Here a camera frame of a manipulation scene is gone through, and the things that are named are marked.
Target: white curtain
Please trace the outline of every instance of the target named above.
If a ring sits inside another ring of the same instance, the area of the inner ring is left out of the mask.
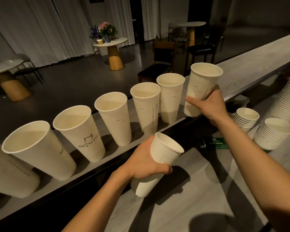
[[[0,0],[0,33],[37,67],[76,56],[51,0]]]
[[[159,37],[159,0],[141,0],[144,26],[144,40]]]
[[[93,54],[89,24],[79,0],[53,0],[77,56]]]
[[[132,45],[134,33],[129,0],[104,0],[107,20],[118,31],[118,37],[126,37],[128,41],[124,45]]]

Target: forearm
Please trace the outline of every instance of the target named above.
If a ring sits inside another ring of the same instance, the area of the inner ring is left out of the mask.
[[[131,176],[120,167],[69,222],[63,232],[103,232]]]
[[[290,212],[290,173],[259,148],[231,118],[221,118],[217,126],[261,209],[265,213],[268,209]]]

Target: gray floor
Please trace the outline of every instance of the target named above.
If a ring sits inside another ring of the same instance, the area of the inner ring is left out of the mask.
[[[222,51],[215,62],[290,34],[290,29],[228,27]],[[144,45],[132,45],[120,49],[125,68],[108,69],[107,56],[92,55],[41,68],[44,84],[28,75],[34,95],[18,102],[11,102],[0,95],[0,142],[16,128],[35,120],[50,124],[62,110],[74,105],[87,105],[94,109],[95,100],[104,93],[120,91],[130,96],[130,88],[138,83],[137,74],[153,62],[152,41]],[[178,48],[174,72],[183,74],[186,52]],[[202,62],[203,57],[195,62]]]

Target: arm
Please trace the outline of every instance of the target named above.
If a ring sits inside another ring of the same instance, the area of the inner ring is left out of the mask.
[[[168,164],[155,162],[150,153],[154,136],[141,143],[131,157],[107,180],[96,195],[68,223],[63,232],[102,232],[114,207],[132,178],[144,178],[155,173],[169,174]]]
[[[205,101],[186,101],[209,118],[221,132],[252,195],[277,231],[290,231],[290,173],[253,142],[228,116],[216,86]]]

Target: hand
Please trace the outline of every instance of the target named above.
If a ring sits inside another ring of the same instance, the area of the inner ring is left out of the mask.
[[[229,117],[218,85],[215,85],[211,95],[205,101],[190,96],[186,97],[186,101],[199,108],[202,114],[215,126],[217,126],[218,120]]]
[[[121,167],[130,174],[131,178],[144,178],[152,174],[170,174],[172,167],[156,162],[150,153],[150,146],[155,136],[139,144],[131,157]]]

